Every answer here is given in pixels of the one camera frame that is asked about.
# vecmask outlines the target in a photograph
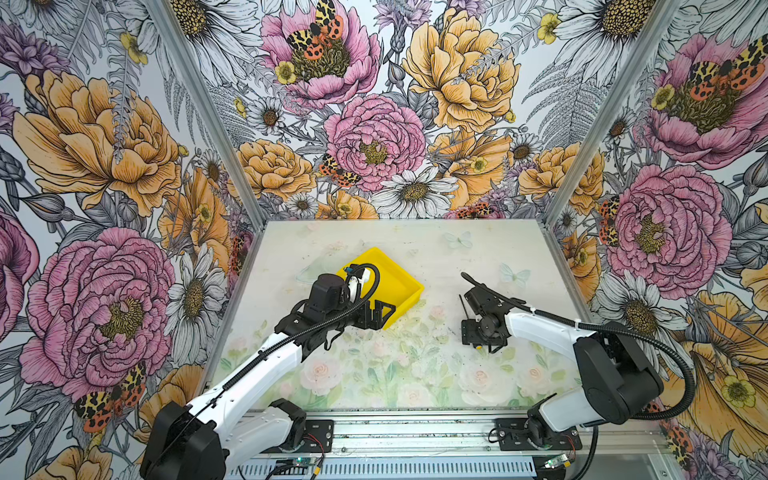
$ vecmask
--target daisy center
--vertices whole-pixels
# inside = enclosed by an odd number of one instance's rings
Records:
[[[624,123],[624,120],[616,120],[613,125],[611,125],[611,129],[608,131],[608,134],[612,137],[619,137],[624,133],[624,130],[627,128],[627,124]]]
[[[426,197],[427,192],[429,192],[429,189],[427,188],[426,184],[405,185],[402,188],[402,193],[400,194],[400,198],[402,200],[413,202],[416,200],[421,200],[422,198]]]
[[[654,223],[650,217],[650,214],[643,217],[640,220],[640,233],[634,238],[637,244],[640,245],[640,249],[645,253],[659,253],[661,247],[664,246],[664,225],[662,223]]]
[[[603,30],[617,37],[637,34],[656,0],[613,0],[603,12]]]
[[[274,110],[265,110],[264,114],[261,116],[264,120],[264,124],[267,127],[274,127],[277,125],[277,112]]]
[[[203,296],[203,282],[197,278],[192,280],[184,294],[184,313],[187,318],[196,318],[203,309]]]
[[[170,6],[185,35],[197,35],[205,29],[205,11],[195,0],[170,0]]]
[[[386,160],[388,151],[386,145],[382,145],[378,141],[372,141],[366,145],[362,141],[360,142],[360,151],[366,156],[366,163],[368,165],[383,164]]]
[[[687,81],[669,101],[669,115],[687,121],[696,127],[699,135],[723,126],[731,117],[739,98],[739,91],[726,88],[702,101],[694,100],[690,90],[694,83]]]
[[[296,76],[309,82],[313,78],[326,75],[342,78],[349,68],[350,56],[341,40],[332,40],[330,47],[323,47],[323,56],[319,59],[307,60],[302,51],[294,51],[291,61],[296,69]]]
[[[627,314],[627,321],[632,328],[644,335],[653,335],[656,333],[656,317],[650,311],[648,305],[640,300],[630,300],[624,308]]]
[[[531,147],[523,144],[515,147],[515,149],[512,151],[512,156],[515,160],[520,160],[522,158],[526,158],[530,153]]]
[[[206,171],[208,172],[208,178],[218,183],[220,172],[219,172],[219,166],[216,165],[216,162],[210,162],[205,168],[206,168]]]
[[[114,339],[118,334],[125,335],[126,339],[133,339],[144,322],[144,309],[141,308],[141,302],[133,298],[112,303],[109,306],[109,313],[111,314],[109,322],[100,326],[99,330],[110,339]]]

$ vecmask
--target pink peony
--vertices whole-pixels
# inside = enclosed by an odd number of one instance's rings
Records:
[[[330,65],[325,58],[313,61],[315,69],[318,65],[325,65],[324,68],[329,73],[313,77],[317,74],[315,72],[310,75],[313,78],[309,78],[309,81],[303,79],[300,76],[300,68],[297,69],[298,78],[286,87],[291,97],[303,108],[320,109],[328,104],[346,102],[355,94],[370,91],[379,74],[381,48],[377,35],[368,36],[368,31],[366,27],[361,26],[354,8],[347,13],[340,2],[335,4],[336,14],[341,16],[344,27],[339,51],[333,53],[337,58],[345,58],[348,54],[348,64],[347,60],[337,60],[336,65]],[[268,15],[263,18],[261,48],[268,54],[263,60],[265,66],[275,68],[280,62],[289,62],[293,67],[301,66],[293,65],[293,49],[288,45],[286,38],[295,31],[309,30],[310,24],[315,21],[315,12],[316,9],[312,6],[308,14],[297,10],[296,14],[290,17],[285,11],[281,11],[279,17]]]
[[[128,228],[54,253],[29,289],[36,336],[24,345],[22,378],[79,399],[117,385],[139,362],[151,375],[170,350],[163,329],[174,277],[163,250]]]
[[[693,295],[728,255],[731,228],[715,180],[691,165],[643,167],[619,197],[614,271],[629,270],[659,287],[663,298]]]
[[[722,65],[748,43],[731,47],[694,35],[656,79],[657,93],[642,136],[654,151],[678,162],[696,162],[708,170],[725,167],[768,136],[768,74],[742,91],[714,92],[704,101],[690,96],[690,68],[699,61]],[[768,65],[768,58],[763,59]]]
[[[419,116],[381,95],[356,97],[341,115],[326,121],[328,153],[358,174],[361,190],[377,191],[382,181],[424,161],[426,139]]]
[[[0,212],[0,341],[24,304],[24,284],[40,262],[35,241],[13,217]]]

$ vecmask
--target purple thistle flower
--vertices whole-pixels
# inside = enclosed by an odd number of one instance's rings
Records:
[[[56,75],[69,71],[69,60],[32,32],[26,35],[18,25],[0,24],[0,63],[13,68],[22,78],[42,75],[50,70]]]
[[[429,0],[379,0],[374,8],[379,12],[376,23],[379,30],[387,25],[405,22],[412,30],[416,30],[429,22],[432,11]]]
[[[739,480],[739,468],[720,452],[714,440],[703,433],[690,430],[690,441],[694,447],[694,465],[697,478],[707,480]]]
[[[455,8],[457,12],[466,10],[470,17],[481,18],[488,11],[488,0],[448,0],[447,8]]]
[[[0,134],[11,134],[13,114],[17,111],[18,108],[13,106],[13,100],[8,94],[0,94]]]

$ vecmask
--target flower bud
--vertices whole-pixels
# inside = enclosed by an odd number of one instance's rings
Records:
[[[768,154],[763,155],[746,169],[743,182],[744,189],[748,190],[749,195],[754,195],[758,188],[768,187]]]
[[[19,182],[24,179],[24,168],[16,157],[0,148],[0,180]]]
[[[74,212],[55,194],[37,194],[20,199],[35,215],[49,223],[74,219]]]

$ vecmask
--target black cable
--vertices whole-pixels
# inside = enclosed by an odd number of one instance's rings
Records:
[[[325,322],[322,322],[322,323],[318,323],[317,325],[311,326],[310,328],[308,328],[308,329],[306,329],[306,330],[304,330],[304,331],[302,331],[302,332],[299,332],[299,333],[297,333],[297,334],[295,334],[295,335],[292,335],[292,336],[288,336],[287,338],[284,338],[284,339],[280,340],[278,343],[275,343],[274,345],[272,345],[272,346],[270,346],[270,347],[267,347],[267,348],[266,348],[264,351],[262,351],[262,352],[261,352],[261,353],[260,353],[260,354],[259,354],[259,355],[258,355],[258,356],[255,358],[255,359],[251,360],[251,361],[250,361],[250,362],[249,362],[247,365],[245,365],[245,366],[243,367],[243,369],[241,369],[241,370],[240,370],[240,371],[239,371],[239,372],[238,372],[238,373],[237,373],[237,374],[236,374],[236,375],[235,375],[233,378],[231,378],[231,379],[230,379],[230,380],[229,380],[227,383],[224,383],[224,386],[222,387],[222,389],[221,389],[221,392],[219,392],[219,393],[218,393],[218,395],[216,395],[215,397],[213,397],[213,398],[211,399],[211,401],[210,401],[210,402],[206,403],[206,404],[205,404],[205,406],[204,406],[202,409],[200,409],[200,411],[199,411],[199,412],[197,412],[196,414],[194,414],[194,416],[193,416],[191,419],[189,419],[189,421],[187,421],[187,423],[185,423],[185,424],[184,424],[184,426],[183,426],[183,427],[181,428],[181,430],[179,431],[178,435],[176,435],[176,437],[175,437],[173,440],[171,440],[171,441],[168,443],[168,445],[165,447],[165,449],[163,449],[163,451],[162,451],[162,452],[160,452],[160,454],[157,456],[157,459],[154,461],[154,463],[152,464],[152,466],[151,466],[151,467],[149,468],[149,470],[147,471],[147,477],[148,477],[148,478],[150,477],[150,473],[152,473],[152,471],[155,469],[155,467],[156,467],[156,466],[157,466],[157,465],[160,463],[160,460],[161,460],[161,458],[163,458],[163,457],[165,456],[165,454],[168,452],[168,450],[170,449],[170,447],[172,447],[172,446],[173,446],[173,445],[174,445],[174,444],[175,444],[175,443],[176,443],[176,442],[179,440],[179,438],[181,438],[181,436],[184,434],[184,431],[185,431],[185,430],[187,430],[187,427],[189,427],[189,425],[190,425],[190,424],[191,424],[191,423],[192,423],[192,422],[193,422],[193,421],[194,421],[194,420],[195,420],[195,419],[196,419],[196,418],[199,416],[199,414],[201,414],[202,412],[205,412],[205,410],[206,410],[208,407],[210,407],[210,406],[212,406],[212,405],[215,405],[215,404],[216,404],[216,401],[217,401],[218,399],[220,399],[220,398],[221,398],[221,396],[222,396],[222,395],[223,395],[223,394],[224,394],[224,393],[225,393],[227,390],[231,389],[231,388],[232,388],[232,387],[233,387],[233,386],[234,386],[234,385],[235,385],[237,382],[239,382],[239,381],[240,381],[240,380],[241,380],[241,379],[242,379],[242,378],[243,378],[243,377],[244,377],[244,376],[245,376],[245,375],[246,375],[248,372],[250,372],[251,370],[253,370],[253,368],[255,368],[255,367],[256,367],[256,365],[258,365],[259,363],[261,363],[262,361],[264,361],[264,360],[265,360],[265,359],[266,359],[268,356],[272,355],[272,354],[273,354],[273,353],[275,353],[277,350],[279,350],[279,349],[283,348],[285,345],[287,345],[287,344],[291,343],[292,341],[294,341],[294,340],[297,340],[297,339],[299,339],[299,338],[301,338],[301,337],[303,337],[303,336],[307,336],[307,335],[309,335],[310,333],[315,333],[317,330],[321,330],[321,329],[324,329],[324,328],[326,328],[326,327],[328,327],[328,326],[331,326],[331,325],[333,325],[334,323],[338,322],[339,320],[341,320],[341,319],[343,319],[343,318],[345,318],[345,317],[347,317],[347,316],[351,315],[351,314],[352,314],[352,313],[354,313],[355,311],[359,310],[359,309],[360,309],[360,307],[362,307],[363,305],[365,305],[365,303],[366,303],[368,300],[370,300],[370,298],[371,298],[371,297],[373,296],[373,294],[376,292],[376,289],[377,289],[377,288],[379,288],[379,281],[381,280],[381,279],[379,278],[379,269],[378,269],[378,268],[376,268],[376,265],[372,265],[371,263],[361,263],[360,265],[356,266],[355,268],[351,269],[351,270],[348,272],[348,274],[349,274],[349,275],[353,275],[355,272],[357,272],[357,271],[359,271],[359,270],[361,270],[361,269],[363,269],[363,270],[364,270],[364,269],[366,269],[366,268],[367,268],[367,269],[370,269],[370,270],[373,272],[373,276],[374,276],[374,277],[373,277],[373,285],[371,285],[371,290],[369,290],[369,291],[368,291],[368,293],[366,293],[366,295],[365,295],[363,298],[358,298],[357,302],[356,302],[356,303],[354,303],[354,304],[353,304],[353,305],[352,305],[350,308],[348,308],[347,310],[344,310],[344,311],[343,311],[343,312],[341,312],[341,313],[338,313],[338,314],[336,314],[336,315],[335,315],[334,317],[332,317],[331,319],[329,319],[329,320],[326,320]],[[297,304],[296,304],[296,305],[295,305],[293,308],[294,308],[294,309],[296,309],[297,307],[300,307],[300,305],[302,304],[302,302],[304,302],[304,303],[305,303],[305,302],[306,302],[306,300],[302,300],[301,302],[298,302],[298,303],[297,303]]]
[[[582,465],[581,470],[578,471],[578,473],[571,478],[571,480],[581,480],[584,475],[587,474],[587,470],[589,470],[590,465],[592,465],[592,461],[594,460],[594,451],[598,448],[598,427],[594,426],[592,427],[592,441],[589,443],[589,453],[587,454],[587,459],[584,461],[584,465]]]
[[[462,278],[464,280],[467,280],[472,285],[477,286],[486,292],[490,293],[493,296],[496,296],[503,302],[512,305],[515,308],[519,308],[520,310],[523,310],[525,312],[530,313],[531,307],[526,306],[525,302],[518,299],[509,299],[506,296],[501,295],[498,292],[495,292],[494,290],[489,289],[482,283],[478,282],[477,280],[473,279],[471,276],[469,276],[467,273],[462,272]],[[544,318],[554,320],[555,322],[563,323],[564,325],[568,325],[571,327],[576,328],[576,322],[574,322],[571,319],[567,319],[563,316],[555,315],[554,313],[545,312],[544,310],[535,309],[535,314],[539,316],[543,316]],[[640,340],[641,342],[650,343],[651,345],[655,346],[662,352],[666,353],[680,368],[680,371],[683,373],[683,380],[685,381],[685,391],[683,393],[683,397],[680,399],[680,401],[670,408],[662,411],[662,412],[640,412],[632,416],[633,419],[636,420],[665,420],[665,419],[671,419],[673,417],[678,416],[679,414],[685,412],[688,410],[688,407],[690,407],[690,404],[694,401],[694,396],[696,395],[696,380],[694,379],[694,373],[691,372],[688,365],[686,365],[685,361],[683,360],[683,357],[681,357],[674,349],[667,346],[666,344],[660,342],[659,340],[656,340],[655,338],[650,338],[649,336],[645,336],[641,333],[634,332],[632,330],[624,330],[624,329],[618,329],[614,328],[613,326],[609,325],[597,325],[594,323],[579,323],[578,328],[589,330],[591,332],[599,332],[599,333],[611,333],[614,335],[623,335],[628,336],[635,340]]]
[[[267,474],[267,476],[266,476],[266,478],[264,480],[270,480],[270,478],[272,478],[272,475],[279,475],[279,474],[281,474],[283,472],[287,472],[288,470],[290,470],[292,468],[304,468],[306,470],[306,467],[303,467],[301,465],[294,465],[294,464],[281,465],[279,467],[276,466],[275,468],[272,469],[272,471],[269,474]]]

